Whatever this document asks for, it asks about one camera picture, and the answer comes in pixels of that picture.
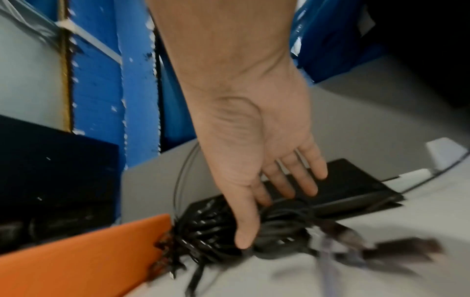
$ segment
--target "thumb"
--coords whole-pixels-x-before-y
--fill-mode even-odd
[[[223,183],[219,188],[236,219],[235,244],[239,249],[247,249],[259,230],[258,208],[253,192],[249,186],[232,183]]]

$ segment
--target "gray wall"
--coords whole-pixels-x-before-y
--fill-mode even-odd
[[[0,13],[0,114],[63,130],[60,54]]]
[[[382,180],[433,166],[425,143],[470,146],[470,116],[452,110],[410,70],[384,57],[311,89],[313,132],[327,160],[347,158]],[[172,213],[173,187],[193,142],[127,170],[123,221]],[[188,171],[183,209],[218,193],[200,153]]]

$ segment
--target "white strap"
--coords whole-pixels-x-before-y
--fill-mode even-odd
[[[85,29],[75,24],[72,20],[66,19],[63,21],[58,21],[56,22],[56,25],[58,25],[60,28],[68,30],[72,32],[73,34],[76,34],[80,36],[81,38],[85,39],[94,47],[101,50],[104,54],[108,55],[111,59],[115,60],[116,62],[122,65],[121,55],[119,55],[118,53],[110,49],[107,45],[105,45],[103,42],[98,40],[98,38],[96,38],[92,34],[88,33]]]

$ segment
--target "finger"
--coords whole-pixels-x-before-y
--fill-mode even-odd
[[[236,219],[235,244],[247,249],[253,243],[259,230],[258,208],[251,187],[237,184],[217,184],[227,199]]]
[[[260,178],[255,178],[251,184],[251,190],[255,196],[255,200],[262,206],[270,206],[272,204],[271,196]]]
[[[295,190],[290,184],[287,177],[282,172],[279,164],[274,161],[271,164],[265,165],[262,168],[265,176],[273,183],[276,189],[286,198],[294,198]]]
[[[318,187],[313,177],[305,169],[300,158],[295,152],[281,158],[281,162],[292,173],[299,186],[308,196],[315,196],[318,193]]]
[[[313,175],[319,180],[324,180],[328,176],[327,162],[322,157],[318,145],[313,140],[313,135],[302,143],[298,148],[299,152],[305,157],[310,165]]]

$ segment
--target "orange panel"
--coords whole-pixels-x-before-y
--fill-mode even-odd
[[[0,296],[122,296],[145,281],[170,228],[160,215],[1,256]]]

